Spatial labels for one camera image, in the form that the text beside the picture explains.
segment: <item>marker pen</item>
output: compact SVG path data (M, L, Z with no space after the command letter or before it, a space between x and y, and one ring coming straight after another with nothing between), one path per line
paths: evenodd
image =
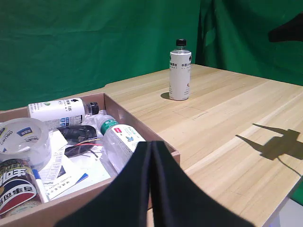
M37 182L37 187L40 191L40 197L41 197L42 203L48 202L49 199L46 195L46 191L45 191L44 185L42 183L39 172L36 169L32 169L32 171L33 171L33 174L34 174L36 182Z

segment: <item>bottle cap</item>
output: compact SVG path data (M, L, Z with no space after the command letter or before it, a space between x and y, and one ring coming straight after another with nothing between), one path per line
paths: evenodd
M90 103L91 106L91 111L92 111L92 115L96 115L99 113L99 105L98 103L94 102L94 103Z
M176 46L186 46L186 39L177 39Z

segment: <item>tape roll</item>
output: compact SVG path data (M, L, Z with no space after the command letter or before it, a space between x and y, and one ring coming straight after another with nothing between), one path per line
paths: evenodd
M0 161L26 160L41 170L51 158L48 128L40 120L16 118L0 124Z

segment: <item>green screen curtain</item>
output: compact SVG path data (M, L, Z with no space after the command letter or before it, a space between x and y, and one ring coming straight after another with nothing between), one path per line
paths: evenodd
M200 0L1 0L0 110L167 69L178 38L195 56L199 9Z
M267 36L301 11L297 0L202 0L196 63L303 85L303 42Z

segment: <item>wooden table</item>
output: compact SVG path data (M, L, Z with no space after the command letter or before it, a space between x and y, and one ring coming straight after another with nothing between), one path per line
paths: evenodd
M173 101L168 78L163 70L85 94L108 93L181 153L203 191L268 225L303 174L303 87L192 65L190 98Z

